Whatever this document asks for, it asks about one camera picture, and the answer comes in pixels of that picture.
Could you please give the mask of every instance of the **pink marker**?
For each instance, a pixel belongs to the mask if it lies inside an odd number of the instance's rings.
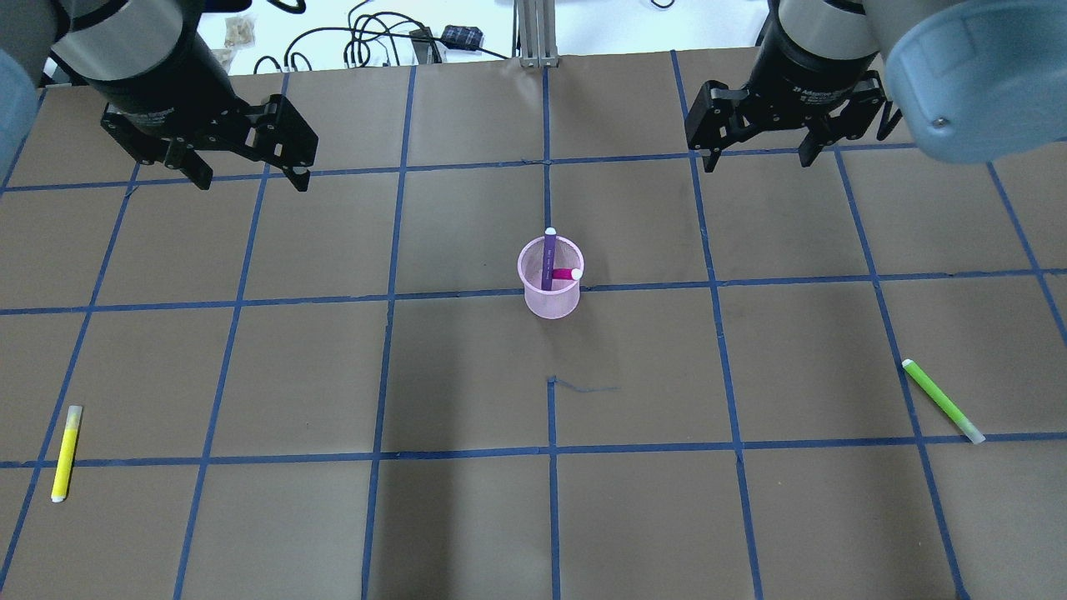
[[[552,279],[578,281],[582,279],[582,269],[553,269]]]

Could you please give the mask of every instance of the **green marker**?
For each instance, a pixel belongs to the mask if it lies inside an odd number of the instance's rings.
[[[908,375],[910,375],[911,378],[915,380],[915,383],[918,383],[919,386],[929,395],[934,402],[941,407],[941,410],[949,415],[949,419],[956,424],[956,427],[959,427],[959,429],[971,440],[972,443],[981,444],[986,441],[986,437],[982,435],[982,431],[978,431],[978,428],[975,427],[969,419],[967,419],[964,411],[956,408],[956,405],[953,404],[953,401],[949,399],[949,396],[946,396],[945,393],[937,386],[937,383],[934,383],[934,380],[930,379],[930,377],[926,375],[923,369],[919,368],[919,364],[915,363],[915,361],[905,359],[904,362],[901,363],[901,366],[904,367],[904,370],[908,372]]]

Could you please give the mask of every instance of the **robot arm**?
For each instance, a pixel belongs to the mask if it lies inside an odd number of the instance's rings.
[[[1067,136],[1067,3],[1062,0],[770,0],[740,90],[701,86],[686,120],[711,172],[722,149],[761,131],[807,128],[802,165],[890,119],[888,92],[918,146],[985,162]],[[886,86],[869,70],[886,60]]]
[[[22,17],[46,6],[54,15],[52,22],[68,25],[52,50],[109,100],[101,126],[142,164],[162,161],[207,189],[212,171],[196,151],[229,151],[273,164],[298,190],[307,189],[318,136],[281,94],[251,106],[234,93],[196,34],[204,0],[18,0],[15,4],[5,11]],[[4,48],[13,46],[9,37],[0,40]],[[39,73],[44,58],[36,61],[35,70],[22,66],[23,72]],[[20,85],[23,91],[26,80]]]

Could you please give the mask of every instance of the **purple marker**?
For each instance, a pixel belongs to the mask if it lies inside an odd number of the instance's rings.
[[[552,290],[552,270],[556,266],[556,230],[544,231],[544,243],[541,251],[541,289]]]
[[[578,281],[582,279],[582,269],[553,269],[552,279]]]

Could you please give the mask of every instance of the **pink cup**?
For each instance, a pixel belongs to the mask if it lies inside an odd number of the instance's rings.
[[[577,281],[553,280],[552,289],[541,289],[541,259],[544,252],[544,236],[526,244],[519,253],[519,279],[523,280],[526,305],[535,315],[546,319],[558,319],[571,314],[578,305],[580,287]],[[583,269],[586,259],[573,241],[556,236],[556,268]]]

